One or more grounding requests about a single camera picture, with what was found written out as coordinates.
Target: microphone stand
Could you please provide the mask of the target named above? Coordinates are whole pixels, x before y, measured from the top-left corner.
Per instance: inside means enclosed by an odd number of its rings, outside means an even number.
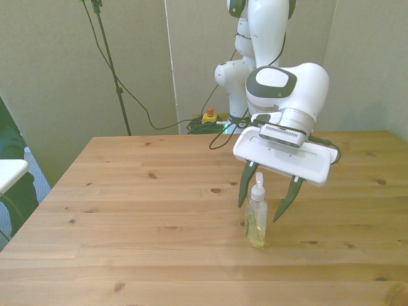
[[[100,7],[102,7],[102,0],[91,0],[91,1],[92,1],[92,7],[94,9],[94,12],[95,12],[96,16],[98,17],[99,27],[101,28],[103,41],[105,42],[106,53],[108,55],[108,59],[109,59],[109,63],[110,63],[110,69],[111,69],[112,74],[113,74],[113,80],[115,81],[116,93],[117,93],[117,96],[119,98],[120,108],[122,109],[123,119],[125,120],[127,134],[129,136],[132,136],[131,131],[130,131],[130,127],[129,127],[128,117],[126,115],[125,106],[124,106],[123,99],[122,99],[123,89],[121,87],[119,87],[119,84],[118,84],[118,81],[117,81],[115,68],[113,67],[112,57],[110,56],[108,41],[106,40],[105,30],[103,29],[103,24],[102,24],[102,20],[101,20],[101,9],[100,9]]]

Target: bottle cap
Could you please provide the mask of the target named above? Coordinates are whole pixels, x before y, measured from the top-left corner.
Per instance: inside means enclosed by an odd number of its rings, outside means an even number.
[[[255,174],[256,184],[251,189],[251,198],[255,201],[262,201],[265,199],[265,188],[263,184],[263,174],[262,172],[257,172]]]
[[[212,107],[207,108],[207,115],[212,117],[214,115],[214,109]]]

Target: white wall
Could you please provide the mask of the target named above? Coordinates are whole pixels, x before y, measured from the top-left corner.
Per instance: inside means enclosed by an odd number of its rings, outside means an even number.
[[[167,0],[179,119],[191,119],[217,85],[214,70],[235,50],[238,19],[225,0]],[[336,0],[298,0],[289,21],[281,66],[303,62],[323,64]],[[217,89],[208,106],[228,112],[228,96]]]
[[[176,122],[164,0],[103,4],[118,76],[157,126]],[[0,95],[54,185],[93,136],[126,135],[112,74],[80,1],[0,1],[0,20]],[[154,131],[136,102],[124,100],[134,135],[177,132]]]
[[[339,0],[317,129],[387,129],[408,143],[408,1]]]

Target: clear plastic bottle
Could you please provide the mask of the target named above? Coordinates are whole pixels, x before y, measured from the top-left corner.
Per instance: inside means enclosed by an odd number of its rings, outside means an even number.
[[[251,195],[246,199],[245,235],[253,247],[263,247],[265,244],[268,204],[265,201],[265,189],[262,184],[263,175],[257,172],[256,185],[252,187]]]

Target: wooden table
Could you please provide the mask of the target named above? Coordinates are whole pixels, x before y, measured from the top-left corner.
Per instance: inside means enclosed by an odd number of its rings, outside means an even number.
[[[94,138],[0,253],[0,305],[408,305],[408,148],[317,135],[343,158],[264,249],[244,235],[234,141]],[[289,178],[263,173],[272,219]]]

